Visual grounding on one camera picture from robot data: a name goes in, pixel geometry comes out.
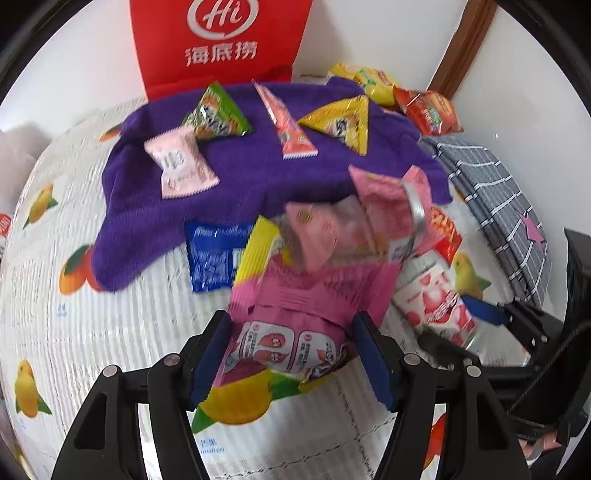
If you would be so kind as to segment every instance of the snack package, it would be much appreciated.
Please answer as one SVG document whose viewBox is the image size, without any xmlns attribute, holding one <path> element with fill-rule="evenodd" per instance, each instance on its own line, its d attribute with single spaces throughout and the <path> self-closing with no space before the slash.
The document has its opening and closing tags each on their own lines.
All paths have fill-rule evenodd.
<svg viewBox="0 0 591 480">
<path fill-rule="evenodd" d="M 396 105 L 392 88 L 398 86 L 398 82 L 382 70 L 338 63 L 329 70 L 329 76 L 344 77 L 357 82 L 365 95 L 378 105 Z"/>
<path fill-rule="evenodd" d="M 476 323 L 440 265 L 431 267 L 394 294 L 394 303 L 420 334 L 424 328 L 465 346 Z"/>
<path fill-rule="evenodd" d="M 340 368 L 352 357 L 348 331 L 354 315 L 366 310 L 380 324 L 399 272 L 399 264 L 364 263 L 310 275 L 273 255 L 258 289 L 232 290 L 230 303 L 241 303 L 249 315 L 244 322 L 232 318 L 236 323 L 217 383 L 264 368 L 309 382 Z"/>
<path fill-rule="evenodd" d="M 188 197 L 215 187 L 219 178 L 199 153 L 192 127 L 180 127 L 148 140 L 146 152 L 162 169 L 162 198 Z"/>
<path fill-rule="evenodd" d="M 446 135 L 464 131 L 452 103 L 437 92 L 404 90 L 394 87 L 394 96 L 403 113 L 413 120 L 423 135 Z"/>
<path fill-rule="evenodd" d="M 254 85 L 277 129 L 277 135 L 283 149 L 283 159 L 318 155 L 318 150 L 293 119 L 283 102 L 264 85 L 256 82 Z"/>
<path fill-rule="evenodd" d="M 359 155 L 368 153 L 369 99 L 366 95 L 329 103 L 300 118 L 303 127 L 338 138 Z"/>
<path fill-rule="evenodd" d="M 193 291 L 231 287 L 254 225 L 185 223 Z"/>
<path fill-rule="evenodd" d="M 354 196 L 334 205 L 288 203 L 285 212 L 308 272 L 318 271 L 331 257 L 376 253 L 371 227 Z"/>
<path fill-rule="evenodd" d="M 426 213 L 423 240 L 414 253 L 423 255 L 441 239 L 430 222 L 431 188 L 420 168 L 412 166 L 402 179 L 377 175 L 353 165 L 349 166 L 349 174 L 368 215 L 379 254 L 387 255 L 392 262 L 402 261 L 413 240 L 413 215 L 403 182 L 413 186 Z"/>
<path fill-rule="evenodd" d="M 198 140 L 243 136 L 251 130 L 248 120 L 218 82 L 207 87 L 197 108 L 185 116 L 181 126 L 193 127 Z"/>
<path fill-rule="evenodd" d="M 279 227 L 260 216 L 246 244 L 230 295 L 228 313 L 234 322 L 245 322 L 249 319 L 248 309 L 260 288 L 269 259 L 271 255 L 280 252 L 282 247 L 283 240 Z"/>
<path fill-rule="evenodd" d="M 435 250 L 445 258 L 447 265 L 451 266 L 453 257 L 462 244 L 462 236 L 457 232 L 455 223 L 435 205 L 431 207 L 431 224 L 443 235 L 443 239 L 435 245 Z"/>
</svg>

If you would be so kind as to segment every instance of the pink star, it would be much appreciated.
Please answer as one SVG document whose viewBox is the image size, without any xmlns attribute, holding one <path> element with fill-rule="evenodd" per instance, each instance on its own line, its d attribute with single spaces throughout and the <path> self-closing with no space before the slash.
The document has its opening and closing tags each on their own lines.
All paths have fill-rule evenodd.
<svg viewBox="0 0 591 480">
<path fill-rule="evenodd" d="M 531 242 L 537 243 L 541 248 L 542 242 L 545 242 L 545 239 L 540 233 L 540 230 L 538 230 L 538 226 L 534 223 L 534 221 L 531 218 L 524 217 L 523 215 L 521 215 L 521 221 L 525 225 L 527 239 Z"/>
</svg>

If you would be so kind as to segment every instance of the red chili snack package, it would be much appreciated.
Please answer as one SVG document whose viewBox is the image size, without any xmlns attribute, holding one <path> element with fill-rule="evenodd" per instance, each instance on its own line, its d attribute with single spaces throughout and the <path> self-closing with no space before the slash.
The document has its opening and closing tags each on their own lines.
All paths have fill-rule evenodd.
<svg viewBox="0 0 591 480">
<path fill-rule="evenodd" d="M 404 90 L 393 87 L 403 113 L 423 135 L 446 135 L 464 131 L 451 101 L 437 92 Z"/>
<path fill-rule="evenodd" d="M 443 235 L 443 240 L 435 245 L 435 250 L 445 258 L 447 265 L 451 266 L 453 257 L 462 243 L 462 236 L 457 233 L 455 223 L 435 205 L 431 206 L 431 225 Z"/>
</svg>

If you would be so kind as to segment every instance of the red snack bag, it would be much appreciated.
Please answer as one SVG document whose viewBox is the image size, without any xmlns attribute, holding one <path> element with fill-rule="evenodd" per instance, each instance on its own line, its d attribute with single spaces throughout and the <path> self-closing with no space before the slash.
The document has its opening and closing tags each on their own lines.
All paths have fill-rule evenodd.
<svg viewBox="0 0 591 480">
<path fill-rule="evenodd" d="M 215 80 L 289 82 L 312 0 L 130 0 L 150 100 Z"/>
<path fill-rule="evenodd" d="M 455 223 L 435 205 L 431 206 L 431 225 L 443 235 L 443 239 L 435 245 L 435 250 L 445 258 L 447 265 L 451 266 L 453 257 L 462 244 L 462 236 L 457 233 Z"/>
<path fill-rule="evenodd" d="M 464 131 L 451 101 L 437 92 L 394 87 L 394 97 L 403 113 L 423 135 L 445 135 Z"/>
</svg>

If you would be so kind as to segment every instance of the purple towel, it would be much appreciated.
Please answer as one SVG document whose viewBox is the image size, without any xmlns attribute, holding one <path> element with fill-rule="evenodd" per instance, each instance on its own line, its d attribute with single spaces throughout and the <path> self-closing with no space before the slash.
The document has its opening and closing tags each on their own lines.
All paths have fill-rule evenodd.
<svg viewBox="0 0 591 480">
<path fill-rule="evenodd" d="M 355 83 L 340 78 L 326 87 L 268 86 L 295 119 L 361 93 Z M 419 131 L 404 117 L 384 113 L 370 102 L 366 157 L 334 138 L 307 130 L 318 156 L 283 160 L 275 126 L 254 86 L 230 86 L 228 93 L 254 133 L 200 143 L 220 184 L 190 197 L 162 199 L 162 170 L 144 151 L 144 142 L 179 126 L 203 90 L 150 102 L 125 120 L 102 176 L 106 218 L 92 257 L 96 279 L 105 290 L 124 288 L 154 260 L 181 245 L 186 220 L 218 225 L 254 222 L 258 215 L 282 213 L 287 202 L 335 202 L 354 194 L 347 171 L 350 164 L 396 177 L 417 165 L 427 174 L 435 203 L 451 202 L 443 169 L 417 145 Z"/>
</svg>

